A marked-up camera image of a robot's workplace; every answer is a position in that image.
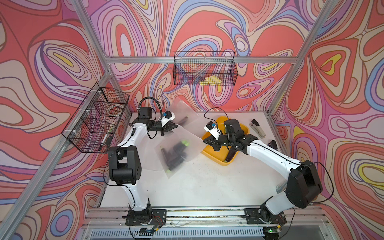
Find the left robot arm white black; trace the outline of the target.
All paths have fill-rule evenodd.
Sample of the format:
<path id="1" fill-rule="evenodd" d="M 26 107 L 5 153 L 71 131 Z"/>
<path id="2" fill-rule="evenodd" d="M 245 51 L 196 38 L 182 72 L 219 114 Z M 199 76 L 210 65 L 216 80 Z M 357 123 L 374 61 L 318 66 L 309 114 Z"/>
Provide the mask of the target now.
<path id="1" fill-rule="evenodd" d="M 142 175 L 142 164 L 139 156 L 138 145 L 149 132 L 167 133 L 178 127 L 173 122 L 176 115 L 166 111 L 160 115 L 159 120 L 152 119 L 152 108 L 143 107 L 139 109 L 136 119 L 130 123 L 131 129 L 116 147 L 108 150 L 109 177 L 122 187 L 130 197 L 128 219 L 144 222 L 153 218 L 150 200 L 139 187 L 138 181 Z"/>

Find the clear zip-top plastic bag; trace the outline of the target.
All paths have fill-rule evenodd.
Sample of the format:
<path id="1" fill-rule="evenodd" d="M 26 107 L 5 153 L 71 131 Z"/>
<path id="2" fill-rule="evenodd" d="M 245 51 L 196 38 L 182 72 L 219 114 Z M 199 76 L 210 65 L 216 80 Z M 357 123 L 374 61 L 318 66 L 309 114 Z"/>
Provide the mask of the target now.
<path id="1" fill-rule="evenodd" d="M 167 110 L 175 114 L 176 117 L 173 119 L 175 124 L 178 124 L 184 117 L 189 118 L 189 122 L 186 125 L 191 124 L 199 118 L 199 115 L 181 98 L 176 98 Z"/>

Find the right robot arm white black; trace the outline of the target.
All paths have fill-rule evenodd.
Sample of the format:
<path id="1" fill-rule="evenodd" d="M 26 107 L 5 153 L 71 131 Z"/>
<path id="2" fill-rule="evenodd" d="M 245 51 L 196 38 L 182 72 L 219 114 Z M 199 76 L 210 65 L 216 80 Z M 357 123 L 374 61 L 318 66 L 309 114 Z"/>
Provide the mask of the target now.
<path id="1" fill-rule="evenodd" d="M 269 223 L 285 210 L 297 207 L 306 208 L 323 191 L 323 186 L 314 163 L 301 162 L 269 147 L 256 136 L 245 134 L 239 121 L 229 119 L 224 122 L 225 132 L 218 124 L 210 121 L 204 126 L 209 136 L 203 142 L 218 152 L 222 147 L 242 152 L 261 160 L 277 171 L 287 181 L 284 191 L 267 199 L 259 208 L 257 217 Z"/>

